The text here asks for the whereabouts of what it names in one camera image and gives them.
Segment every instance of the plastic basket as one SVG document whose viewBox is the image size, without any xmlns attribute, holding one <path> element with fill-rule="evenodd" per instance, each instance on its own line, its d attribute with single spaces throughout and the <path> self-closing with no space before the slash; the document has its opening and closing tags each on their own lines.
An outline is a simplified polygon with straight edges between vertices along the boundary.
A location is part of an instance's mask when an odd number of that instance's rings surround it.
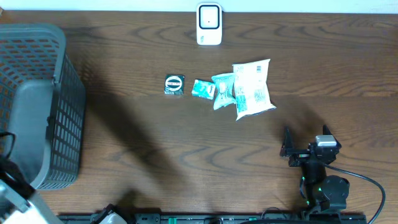
<svg viewBox="0 0 398 224">
<path fill-rule="evenodd" d="M 65 47 L 53 25 L 0 25 L 0 131 L 16 135 L 2 145 L 36 189 L 78 175 L 86 93 Z"/>
</svg>

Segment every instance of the wooden table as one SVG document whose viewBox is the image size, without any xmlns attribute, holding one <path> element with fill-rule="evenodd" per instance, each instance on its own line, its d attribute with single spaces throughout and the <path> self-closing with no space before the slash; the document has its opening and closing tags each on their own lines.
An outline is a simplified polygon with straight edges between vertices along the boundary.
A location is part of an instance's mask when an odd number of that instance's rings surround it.
<svg viewBox="0 0 398 224">
<path fill-rule="evenodd" d="M 376 222 L 398 221 L 398 16 L 225 13 L 214 47 L 197 45 L 195 13 L 5 11 L 0 21 L 60 26 L 87 88 L 80 176 L 42 192 L 55 213 L 301 207 L 300 169 L 279 157 L 283 127 L 305 147 L 327 124 L 343 145 L 333 165 L 380 182 Z M 234 105 L 213 111 L 191 96 L 195 79 L 265 58 L 276 110 L 235 122 Z M 164 95 L 166 74 L 185 75 L 182 97 Z M 369 220 L 378 188 L 338 175 L 351 183 L 347 210 Z"/>
</svg>

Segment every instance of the white device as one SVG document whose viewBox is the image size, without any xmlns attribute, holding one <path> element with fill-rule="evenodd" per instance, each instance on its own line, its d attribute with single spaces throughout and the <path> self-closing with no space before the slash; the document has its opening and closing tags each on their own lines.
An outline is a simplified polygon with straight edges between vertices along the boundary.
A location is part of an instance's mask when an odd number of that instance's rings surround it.
<svg viewBox="0 0 398 224">
<path fill-rule="evenodd" d="M 217 3 L 201 3 L 197 7 L 197 42 L 218 45 L 223 36 L 222 9 Z"/>
</svg>

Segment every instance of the teal packet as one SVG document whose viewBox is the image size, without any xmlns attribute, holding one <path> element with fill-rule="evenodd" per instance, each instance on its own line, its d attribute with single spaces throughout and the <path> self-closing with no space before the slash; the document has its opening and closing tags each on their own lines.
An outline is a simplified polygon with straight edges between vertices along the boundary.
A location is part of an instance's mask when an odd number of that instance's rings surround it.
<svg viewBox="0 0 398 224">
<path fill-rule="evenodd" d="M 212 100 L 214 98 L 214 92 L 216 90 L 216 85 L 211 82 L 206 82 L 202 80 L 195 80 L 192 89 L 192 96 L 199 96 Z"/>
<path fill-rule="evenodd" d="M 225 73 L 215 75 L 211 79 L 216 84 L 217 97 L 214 102 L 213 109 L 217 110 L 222 106 L 228 106 L 231 103 L 236 104 L 236 100 L 232 95 L 232 87 L 235 82 L 235 73 Z"/>
</svg>

